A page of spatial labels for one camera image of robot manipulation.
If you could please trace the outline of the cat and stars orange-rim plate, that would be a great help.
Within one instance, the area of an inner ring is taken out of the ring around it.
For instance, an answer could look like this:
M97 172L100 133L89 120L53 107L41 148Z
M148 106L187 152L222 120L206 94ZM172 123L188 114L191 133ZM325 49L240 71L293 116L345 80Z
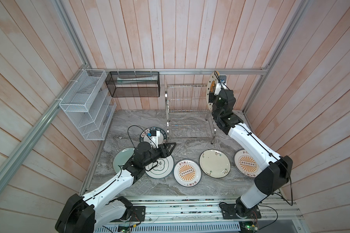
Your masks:
M209 81L207 83L207 89L206 89L206 101L207 101L207 107L208 109L211 111L213 108L213 103L208 103L208 93L211 92L215 92L215 88L216 88L216 83L217 83L217 78L219 78L219 72L218 71L214 71L213 74L210 76Z

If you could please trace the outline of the cream plate with berry sprigs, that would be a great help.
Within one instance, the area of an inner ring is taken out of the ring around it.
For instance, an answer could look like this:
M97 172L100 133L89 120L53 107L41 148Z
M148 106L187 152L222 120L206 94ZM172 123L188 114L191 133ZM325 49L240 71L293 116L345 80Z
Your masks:
M199 157L199 165L205 174L216 179L226 177L231 170L228 157L215 149L202 152Z

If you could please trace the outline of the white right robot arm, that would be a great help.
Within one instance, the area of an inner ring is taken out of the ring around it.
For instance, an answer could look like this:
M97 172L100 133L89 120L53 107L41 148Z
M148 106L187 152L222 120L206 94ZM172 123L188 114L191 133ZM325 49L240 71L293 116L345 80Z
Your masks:
M237 217L247 218L249 212L261 201L291 182L293 160L289 156L282 157L273 151L233 113L232 108L236 99L232 90L221 89L218 94L208 91L206 100L217 127L240 144L262 170L254 178L252 187L236 200L234 206Z

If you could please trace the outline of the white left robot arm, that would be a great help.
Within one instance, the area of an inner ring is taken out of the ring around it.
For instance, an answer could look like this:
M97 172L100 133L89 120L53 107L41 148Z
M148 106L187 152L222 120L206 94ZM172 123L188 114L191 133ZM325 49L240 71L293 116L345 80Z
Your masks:
M131 220L132 203L119 193L138 181L148 165L172 155L175 147L176 143L163 143L156 148L148 142L139 143L113 178L89 193L69 197L55 230L59 233L92 233L113 220Z

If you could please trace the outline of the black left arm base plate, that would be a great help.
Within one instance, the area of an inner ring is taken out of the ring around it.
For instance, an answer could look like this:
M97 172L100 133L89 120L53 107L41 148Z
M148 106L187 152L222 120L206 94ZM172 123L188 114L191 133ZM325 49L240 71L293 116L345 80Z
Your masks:
M123 216L116 221L136 221L143 222L145 220L146 207L145 206L132 206L128 210L125 210Z

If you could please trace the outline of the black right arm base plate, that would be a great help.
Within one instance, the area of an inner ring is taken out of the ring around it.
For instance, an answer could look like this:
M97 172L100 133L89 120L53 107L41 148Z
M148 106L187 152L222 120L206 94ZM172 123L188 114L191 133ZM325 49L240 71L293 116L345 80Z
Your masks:
M246 209L244 205L221 202L219 203L219 208L221 209L223 219L262 218L258 206L255 206L252 209Z

